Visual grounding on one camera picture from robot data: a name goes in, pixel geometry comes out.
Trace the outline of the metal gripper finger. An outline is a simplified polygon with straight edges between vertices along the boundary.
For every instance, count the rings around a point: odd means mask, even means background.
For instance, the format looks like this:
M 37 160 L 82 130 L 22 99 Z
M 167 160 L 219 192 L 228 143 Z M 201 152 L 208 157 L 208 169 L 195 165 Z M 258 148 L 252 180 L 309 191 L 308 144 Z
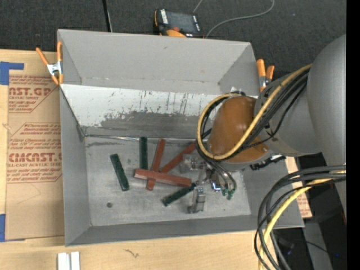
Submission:
M 179 165 L 179 171 L 182 174 L 193 172 L 198 169 L 198 157 L 190 154 L 183 155 Z
M 203 212 L 206 202 L 206 193 L 202 187 L 195 187 L 193 190 L 192 204 L 187 208 L 189 213 Z

